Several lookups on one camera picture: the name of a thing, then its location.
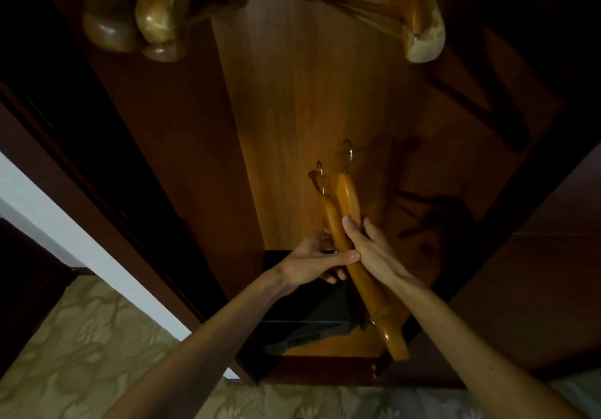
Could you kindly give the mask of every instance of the forearm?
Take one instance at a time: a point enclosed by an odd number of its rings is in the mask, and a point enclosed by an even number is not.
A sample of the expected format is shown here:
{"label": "forearm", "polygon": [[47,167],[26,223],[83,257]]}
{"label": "forearm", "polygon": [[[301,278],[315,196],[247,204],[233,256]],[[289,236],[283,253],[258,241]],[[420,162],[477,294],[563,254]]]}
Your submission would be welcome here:
{"label": "forearm", "polygon": [[421,282],[395,277],[390,288],[461,377],[486,417],[583,417],[562,397],[492,348]]}
{"label": "forearm", "polygon": [[261,275],[156,364],[105,417],[194,417],[284,287],[277,269]]}

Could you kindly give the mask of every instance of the black object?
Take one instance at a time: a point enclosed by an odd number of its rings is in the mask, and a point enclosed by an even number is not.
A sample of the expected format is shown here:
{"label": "black object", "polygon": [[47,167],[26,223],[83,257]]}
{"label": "black object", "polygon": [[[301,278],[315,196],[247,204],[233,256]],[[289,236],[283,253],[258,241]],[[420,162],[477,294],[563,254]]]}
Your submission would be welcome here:
{"label": "black object", "polygon": [[[266,251],[263,271],[289,253],[286,250]],[[293,346],[348,334],[359,322],[360,313],[354,307],[352,282],[329,284],[317,279],[277,301],[259,323],[254,338],[263,352],[282,354]]]}

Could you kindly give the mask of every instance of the hand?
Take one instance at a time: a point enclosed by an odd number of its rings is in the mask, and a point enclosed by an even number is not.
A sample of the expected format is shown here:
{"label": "hand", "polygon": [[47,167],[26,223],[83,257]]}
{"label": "hand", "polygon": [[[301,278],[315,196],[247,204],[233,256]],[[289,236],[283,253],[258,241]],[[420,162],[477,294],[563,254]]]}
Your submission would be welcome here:
{"label": "hand", "polygon": [[[323,254],[320,243],[323,240],[323,231],[316,232],[312,237],[303,240],[292,253],[274,267],[284,280],[284,295],[290,294],[302,284],[309,283],[316,278],[323,278],[328,283],[336,283],[336,277],[328,272],[337,266],[345,266],[361,259],[357,250],[346,253]],[[336,274],[341,280],[346,279],[346,274],[341,268]]]}
{"label": "hand", "polygon": [[361,262],[365,268],[387,286],[390,286],[395,277],[413,278],[397,260],[382,230],[374,226],[369,218],[365,218],[363,225],[369,239],[359,231],[352,218],[342,218],[342,226],[355,244],[355,249],[361,253]]}

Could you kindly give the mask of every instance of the dark wooden frame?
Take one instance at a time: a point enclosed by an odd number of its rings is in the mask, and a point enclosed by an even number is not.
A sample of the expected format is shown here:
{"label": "dark wooden frame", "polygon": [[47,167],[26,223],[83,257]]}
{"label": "dark wooden frame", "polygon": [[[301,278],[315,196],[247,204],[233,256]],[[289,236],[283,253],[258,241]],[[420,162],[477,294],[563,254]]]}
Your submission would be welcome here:
{"label": "dark wooden frame", "polygon": [[[0,149],[117,261],[195,329],[226,303],[53,0],[2,0]],[[574,95],[434,284],[446,301],[601,140],[595,86]],[[194,270],[186,268],[195,265]],[[420,331],[409,319],[408,341]],[[372,360],[268,358],[247,344],[247,381],[385,385]],[[388,360],[382,358],[379,370]]]}

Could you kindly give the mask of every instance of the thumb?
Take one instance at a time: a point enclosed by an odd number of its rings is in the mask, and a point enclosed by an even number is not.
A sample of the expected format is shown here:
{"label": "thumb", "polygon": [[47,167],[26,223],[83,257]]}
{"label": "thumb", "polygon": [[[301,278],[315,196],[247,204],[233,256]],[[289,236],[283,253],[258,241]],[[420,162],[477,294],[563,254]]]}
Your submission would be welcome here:
{"label": "thumb", "polygon": [[347,251],[346,253],[327,254],[319,258],[319,266],[325,272],[328,269],[336,266],[348,266],[359,262],[361,253],[356,249]]}
{"label": "thumb", "polygon": [[350,218],[349,216],[342,218],[342,226],[344,227],[344,231],[349,236],[349,239],[353,241],[355,246],[358,246],[361,242],[366,242],[368,239],[361,234],[359,228],[357,227],[357,223]]}

